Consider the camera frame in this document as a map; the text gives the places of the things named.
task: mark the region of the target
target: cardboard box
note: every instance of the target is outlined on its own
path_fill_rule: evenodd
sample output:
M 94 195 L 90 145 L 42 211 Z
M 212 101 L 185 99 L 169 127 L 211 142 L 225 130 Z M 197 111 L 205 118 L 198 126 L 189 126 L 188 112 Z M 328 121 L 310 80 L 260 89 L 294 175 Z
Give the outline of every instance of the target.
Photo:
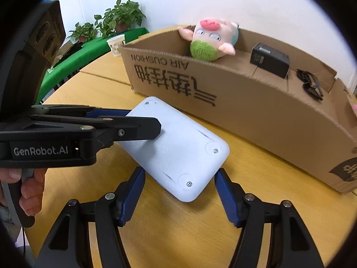
M 287 79 L 249 62 L 259 42 L 289 55 Z M 174 30 L 123 46 L 132 88 L 238 134 L 340 192 L 357 187 L 357 119 L 332 68 L 291 45 L 244 29 L 236 55 L 215 62 L 190 58 L 189 45 Z M 305 93 L 296 69 L 316 75 L 322 102 Z
M 63 44 L 61 46 L 61 48 L 58 50 L 55 59 L 53 60 L 52 65 L 56 65 L 57 62 L 59 62 L 61 60 L 61 58 L 63 57 L 63 55 L 66 54 L 66 52 L 68 52 L 73 46 L 73 43 L 68 40 L 65 44 Z

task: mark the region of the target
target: blue gripper pad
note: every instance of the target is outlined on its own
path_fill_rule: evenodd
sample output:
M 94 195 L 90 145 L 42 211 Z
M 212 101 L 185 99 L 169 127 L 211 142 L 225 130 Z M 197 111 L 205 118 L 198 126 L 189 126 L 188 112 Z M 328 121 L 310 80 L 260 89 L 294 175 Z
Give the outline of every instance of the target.
M 238 215 L 238 203 L 236 202 L 231 187 L 233 183 L 226 172 L 220 168 L 215 174 L 215 185 L 228 220 L 235 226 L 238 225 L 240 218 Z
M 98 118 L 99 116 L 126 116 L 130 110 L 101 109 L 96 108 L 91 113 L 87 113 L 87 118 Z
M 145 185 L 145 170 L 137 167 L 130 179 L 126 182 L 124 198 L 121 203 L 120 221 L 123 226 L 131 220 L 136 204 Z

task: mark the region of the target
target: cardboard flap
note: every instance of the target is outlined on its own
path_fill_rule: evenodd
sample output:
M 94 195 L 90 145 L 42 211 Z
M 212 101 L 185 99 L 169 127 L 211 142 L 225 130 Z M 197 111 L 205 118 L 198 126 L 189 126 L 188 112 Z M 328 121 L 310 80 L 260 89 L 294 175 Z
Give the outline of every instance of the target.
M 122 48 L 138 48 L 190 56 L 190 41 L 181 38 L 177 30 L 163 32 L 126 44 Z
M 349 93 L 339 78 L 330 91 L 332 102 L 337 114 L 338 122 L 357 139 L 357 117 L 349 103 Z
M 288 74 L 289 93 L 299 98 L 304 103 L 310 105 L 314 109 L 324 112 L 329 117 L 337 120 L 337 115 L 331 99 L 331 95 L 327 91 L 321 89 L 322 94 L 324 95 L 324 99 L 322 101 L 317 101 L 305 92 L 302 85 L 303 82 L 297 77 L 296 72 L 290 70 Z
M 257 78 L 269 85 L 273 85 L 275 87 L 278 87 L 279 89 L 287 92 L 288 91 L 288 80 L 285 78 L 282 78 L 280 76 L 277 76 L 265 69 L 261 69 L 257 67 L 253 74 L 253 78 Z
M 215 60 L 213 63 L 230 67 L 242 75 L 252 76 L 257 66 L 251 64 L 250 53 L 237 50 L 236 55 L 225 55 Z
M 58 50 L 55 59 L 53 60 L 52 65 L 56 65 L 57 62 L 59 62 L 63 55 L 65 55 L 73 46 L 74 44 L 69 40 L 65 44 L 61 46 L 61 48 Z

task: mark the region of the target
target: screw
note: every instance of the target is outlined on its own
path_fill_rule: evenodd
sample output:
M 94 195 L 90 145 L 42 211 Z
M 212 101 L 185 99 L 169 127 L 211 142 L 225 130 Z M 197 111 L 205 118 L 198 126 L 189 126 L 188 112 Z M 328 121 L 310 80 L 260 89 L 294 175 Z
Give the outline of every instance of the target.
M 291 203 L 291 201 L 290 200 L 283 200 L 283 206 L 285 206 L 285 207 L 291 207 L 292 206 L 292 203 Z
M 123 129 L 120 129 L 119 131 L 118 131 L 118 136 L 119 137 L 122 137 L 122 136 L 124 136 L 125 135 L 125 131 L 123 130 Z
M 68 201 L 68 205 L 70 206 L 70 207 L 72 207 L 73 205 L 75 205 L 77 203 L 77 200 L 76 199 L 70 199 L 69 201 Z
M 93 126 L 89 126 L 89 125 L 81 126 L 82 130 L 92 130 L 93 128 L 94 128 Z
M 114 193 L 107 193 L 105 195 L 105 199 L 107 199 L 107 200 L 111 200 L 113 198 L 115 198 L 115 194 Z
M 244 198 L 245 198 L 246 200 L 248 200 L 248 201 L 252 201 L 252 200 L 255 199 L 255 196 L 254 196 L 254 194 L 252 194 L 252 193 L 247 193 L 247 194 L 244 196 Z

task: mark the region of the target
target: white foam block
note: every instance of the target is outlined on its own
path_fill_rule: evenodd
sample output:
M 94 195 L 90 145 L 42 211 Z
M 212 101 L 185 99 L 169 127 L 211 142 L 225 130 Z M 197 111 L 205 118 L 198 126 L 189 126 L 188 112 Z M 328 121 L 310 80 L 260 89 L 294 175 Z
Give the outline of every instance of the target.
M 154 117 L 161 123 L 156 139 L 119 144 L 181 201 L 197 198 L 228 157 L 224 140 L 156 97 L 143 100 L 127 116 Z

